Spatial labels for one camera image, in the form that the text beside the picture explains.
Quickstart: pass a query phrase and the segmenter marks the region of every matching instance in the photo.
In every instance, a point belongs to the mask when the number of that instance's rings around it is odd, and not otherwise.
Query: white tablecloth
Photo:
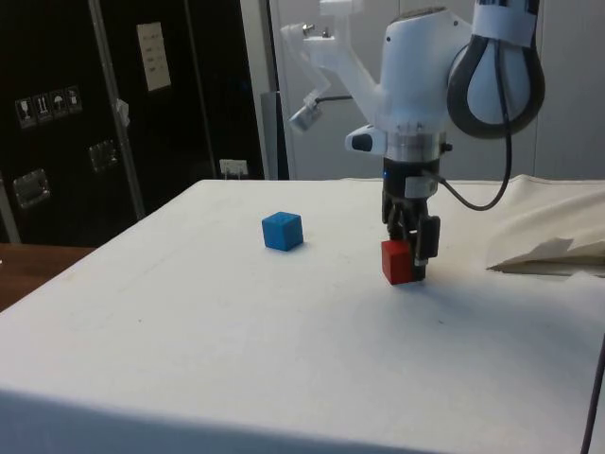
[[[484,268],[510,210],[602,187],[440,190],[440,256],[392,287],[379,182],[199,183],[0,314],[0,452],[579,452],[604,284]]]

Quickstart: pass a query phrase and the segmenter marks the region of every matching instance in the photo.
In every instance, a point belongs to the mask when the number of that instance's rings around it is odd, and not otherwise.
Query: wooden table
[[[91,253],[90,248],[0,244],[0,312]]]

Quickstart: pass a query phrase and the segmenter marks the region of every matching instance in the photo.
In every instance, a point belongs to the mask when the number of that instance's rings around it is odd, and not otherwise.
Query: door frame
[[[254,111],[256,112],[256,126],[261,146],[263,171],[265,179],[273,177],[271,173],[272,158],[268,155],[276,154],[277,150],[271,145],[274,141],[267,138],[266,131],[272,131],[270,123],[274,115],[265,115],[263,112],[263,99],[268,93],[278,90],[276,68],[273,60],[273,44],[271,41],[271,26],[269,19],[268,0],[239,0],[242,11],[244,35],[246,37],[246,51],[248,52],[249,71],[254,97]]]
[[[143,195],[141,193],[141,186],[139,185],[134,159],[132,158],[129,133],[127,127],[122,123],[120,114],[117,111],[117,101],[120,99],[120,94],[117,88],[117,81],[113,70],[112,54],[107,41],[107,33],[105,31],[105,23],[103,21],[103,13],[101,12],[99,0],[88,0],[88,8],[91,12],[91,19],[95,29],[96,45],[98,47],[101,66],[103,67],[107,95],[112,105],[113,124],[119,142],[118,145],[122,154],[122,160],[124,162],[124,169],[126,170],[126,177],[129,182],[130,198],[132,200],[136,218],[137,220],[141,220],[146,215],[145,206],[143,205]]]

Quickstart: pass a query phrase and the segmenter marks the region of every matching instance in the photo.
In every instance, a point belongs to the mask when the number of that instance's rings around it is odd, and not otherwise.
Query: white wall
[[[536,173],[605,178],[605,1],[543,0],[546,100]]]
[[[242,7],[246,2],[241,0]],[[284,116],[302,105],[311,85],[285,52],[279,28],[291,23],[329,26],[318,16],[319,0],[270,0]],[[353,19],[353,46],[379,79],[382,41],[388,23],[403,12],[431,4],[449,7],[470,21],[473,0],[366,0],[366,11]],[[605,178],[605,134],[600,133],[605,106],[605,1],[543,0],[538,47],[546,76],[546,100],[537,118],[515,135],[514,173],[556,179]],[[335,77],[328,95],[342,95]],[[296,179],[378,177],[381,160],[344,150],[344,136],[365,123],[353,102],[325,104],[323,118],[304,136],[286,127],[291,175]],[[448,141],[455,151],[443,159],[448,178],[499,179],[504,143],[465,136],[454,126]]]

